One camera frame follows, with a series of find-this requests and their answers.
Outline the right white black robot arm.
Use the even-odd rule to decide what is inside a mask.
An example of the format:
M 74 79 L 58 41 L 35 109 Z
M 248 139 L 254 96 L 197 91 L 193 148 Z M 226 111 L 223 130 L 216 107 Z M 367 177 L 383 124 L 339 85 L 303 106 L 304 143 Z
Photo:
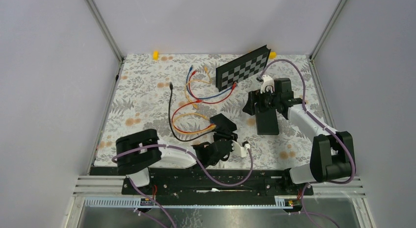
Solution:
M 277 114 L 297 126 L 312 142 L 308 164 L 289 168 L 281 182 L 282 190 L 295 194 L 304 183 L 339 183 L 356 172 L 351 134 L 323 123 L 306 108 L 302 98 L 295 98 L 289 78 L 261 78 L 261 88 L 248 93 L 243 112 L 255 116 L 259 135 L 278 135 Z

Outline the black network switch box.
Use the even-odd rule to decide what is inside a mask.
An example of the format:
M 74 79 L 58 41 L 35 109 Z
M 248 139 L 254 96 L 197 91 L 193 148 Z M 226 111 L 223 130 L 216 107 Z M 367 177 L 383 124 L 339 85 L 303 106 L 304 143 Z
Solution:
M 255 106 L 257 135 L 279 135 L 278 119 L 275 109 L 260 111 Z

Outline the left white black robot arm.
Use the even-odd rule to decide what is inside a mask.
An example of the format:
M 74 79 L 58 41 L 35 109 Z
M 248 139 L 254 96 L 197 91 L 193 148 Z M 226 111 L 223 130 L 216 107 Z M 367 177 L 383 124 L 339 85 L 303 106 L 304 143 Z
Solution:
M 161 139 L 155 129 L 147 129 L 116 140 L 116 155 L 111 161 L 117 164 L 117 173 L 133 181 L 133 187 L 140 194 L 147 194 L 152 189 L 149 168 L 156 164 L 178 166 L 188 169 L 198 166 L 214 166 L 219 161 L 226 161 L 231 154 L 247 156 L 247 147 L 237 141 L 218 138 L 216 141 L 203 142 L 185 147 L 182 151 Z

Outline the small black adapter box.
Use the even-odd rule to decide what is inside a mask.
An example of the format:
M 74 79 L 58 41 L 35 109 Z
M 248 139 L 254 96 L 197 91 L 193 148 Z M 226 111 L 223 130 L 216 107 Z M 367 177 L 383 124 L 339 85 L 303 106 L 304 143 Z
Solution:
M 210 117 L 209 121 L 215 125 L 213 129 L 213 132 L 215 133 L 231 135 L 232 133 L 237 131 L 236 124 L 222 113 Z

